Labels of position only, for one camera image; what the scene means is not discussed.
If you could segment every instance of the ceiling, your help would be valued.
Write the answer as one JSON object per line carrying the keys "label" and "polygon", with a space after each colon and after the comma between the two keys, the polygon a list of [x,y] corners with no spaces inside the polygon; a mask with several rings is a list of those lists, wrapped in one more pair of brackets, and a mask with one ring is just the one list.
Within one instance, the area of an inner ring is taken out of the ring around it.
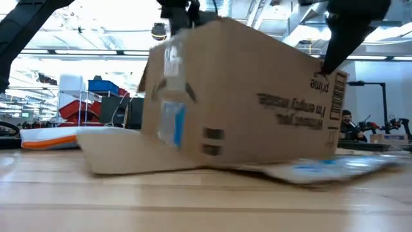
{"label": "ceiling", "polygon": [[[16,2],[0,1],[0,20]],[[299,7],[297,0],[216,0],[216,3],[222,16],[261,30],[306,53],[326,52],[330,31],[324,23],[324,10],[318,10],[321,5]],[[201,0],[201,5],[202,10],[214,10],[212,0]],[[411,1],[392,0],[386,25],[369,36],[354,54],[412,55],[411,9]],[[26,49],[139,50],[146,54],[127,59],[110,55],[21,54],[12,65],[10,86],[41,89],[50,86],[37,82],[37,73],[59,80],[61,73],[76,72],[85,79],[102,75],[104,79],[133,90],[140,81],[147,51],[159,43],[151,37],[153,24],[159,22],[167,23],[160,19],[160,5],[155,0],[145,0],[144,4],[131,0],[99,0],[98,4],[92,0],[76,0],[69,7],[54,12]],[[302,40],[312,43],[301,45],[299,41]],[[13,96],[26,94],[29,98],[34,95],[34,99],[56,100],[50,91],[21,91],[8,90],[9,95],[0,97],[8,101]]]}

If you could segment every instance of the desk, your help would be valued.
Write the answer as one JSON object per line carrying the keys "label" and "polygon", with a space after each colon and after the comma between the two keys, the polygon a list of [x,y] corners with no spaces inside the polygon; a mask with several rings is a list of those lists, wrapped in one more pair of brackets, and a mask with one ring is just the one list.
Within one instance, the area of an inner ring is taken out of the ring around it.
{"label": "desk", "polygon": [[0,151],[1,232],[411,231],[412,168],[328,192],[224,171],[93,178],[82,152]]}

